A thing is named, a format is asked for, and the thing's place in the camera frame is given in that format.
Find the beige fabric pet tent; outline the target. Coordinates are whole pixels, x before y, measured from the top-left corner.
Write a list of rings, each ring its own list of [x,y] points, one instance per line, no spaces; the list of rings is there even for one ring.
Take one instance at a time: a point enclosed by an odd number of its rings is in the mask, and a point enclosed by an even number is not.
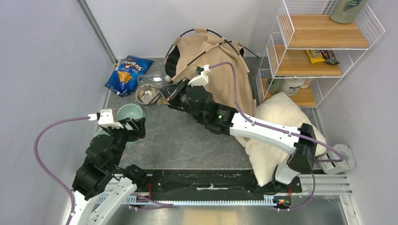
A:
[[[204,65],[211,67],[208,74],[209,83],[205,85],[205,89],[213,94],[215,102],[230,107],[239,105],[244,113],[256,115],[256,100],[252,97],[248,79],[245,77],[245,69],[220,48],[215,48],[197,63],[186,68],[173,78],[173,83],[183,78],[194,78],[196,68]]]

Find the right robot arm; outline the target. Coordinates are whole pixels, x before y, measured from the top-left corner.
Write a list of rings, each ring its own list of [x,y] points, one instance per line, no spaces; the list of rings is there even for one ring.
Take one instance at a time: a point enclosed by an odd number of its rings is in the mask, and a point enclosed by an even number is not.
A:
[[[271,178],[275,191],[284,191],[296,176],[313,171],[317,144],[311,125],[286,127],[259,120],[238,108],[215,102],[213,94],[205,89],[207,84],[203,78],[184,78],[161,86],[160,93],[169,108],[188,113],[211,133],[251,138],[286,152],[288,156]]]

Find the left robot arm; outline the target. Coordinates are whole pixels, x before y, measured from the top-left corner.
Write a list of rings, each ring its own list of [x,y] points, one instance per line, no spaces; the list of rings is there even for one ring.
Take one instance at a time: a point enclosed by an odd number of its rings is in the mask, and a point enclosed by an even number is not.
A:
[[[136,165],[120,168],[119,163],[128,143],[143,139],[146,117],[125,118],[109,125],[100,124],[99,131],[86,149],[83,165],[76,172],[72,184],[74,203],[68,225],[105,225],[127,196],[143,191],[147,186],[147,172]],[[116,174],[121,177],[116,188],[93,212],[99,197]]]

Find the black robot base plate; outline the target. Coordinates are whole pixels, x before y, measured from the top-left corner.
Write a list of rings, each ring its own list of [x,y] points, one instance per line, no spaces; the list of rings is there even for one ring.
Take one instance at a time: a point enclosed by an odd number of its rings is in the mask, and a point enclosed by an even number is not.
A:
[[[147,169],[137,193],[150,194],[155,201],[244,201],[268,195],[301,193],[299,177],[291,184],[257,183],[253,170]]]

